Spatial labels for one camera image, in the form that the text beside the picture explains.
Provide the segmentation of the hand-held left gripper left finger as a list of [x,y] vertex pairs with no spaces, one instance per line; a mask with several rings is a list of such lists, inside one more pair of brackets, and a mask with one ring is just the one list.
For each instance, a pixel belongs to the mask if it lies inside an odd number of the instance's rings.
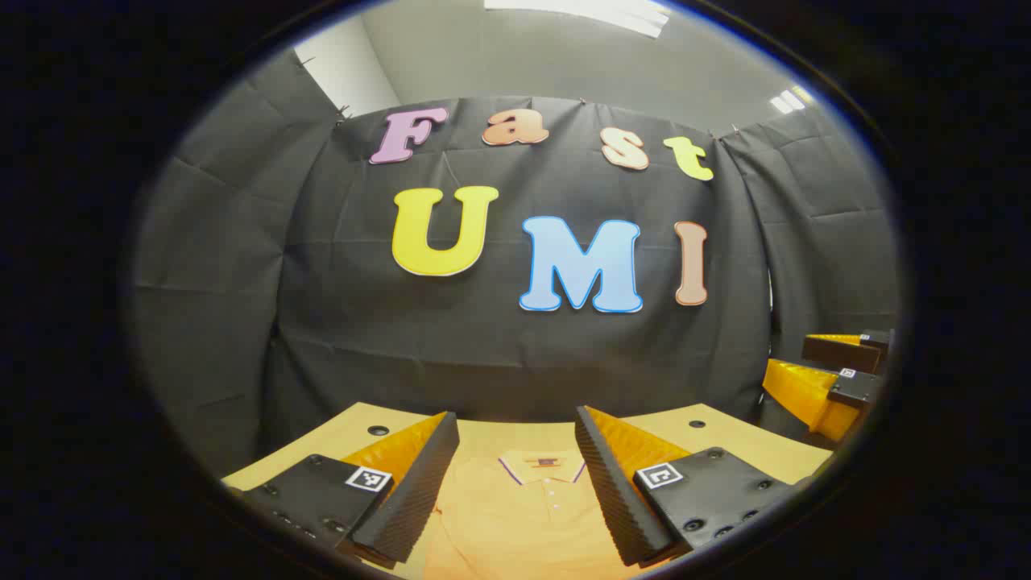
[[459,441],[456,415],[439,412],[345,458],[306,453],[261,483],[229,489],[269,524],[391,569],[415,548]]

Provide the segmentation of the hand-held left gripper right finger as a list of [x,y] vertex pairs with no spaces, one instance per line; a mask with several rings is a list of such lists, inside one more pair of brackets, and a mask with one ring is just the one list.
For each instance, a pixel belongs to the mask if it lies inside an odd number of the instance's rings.
[[810,447],[708,405],[616,417],[581,405],[575,438],[616,551],[629,566],[712,551],[810,478]]

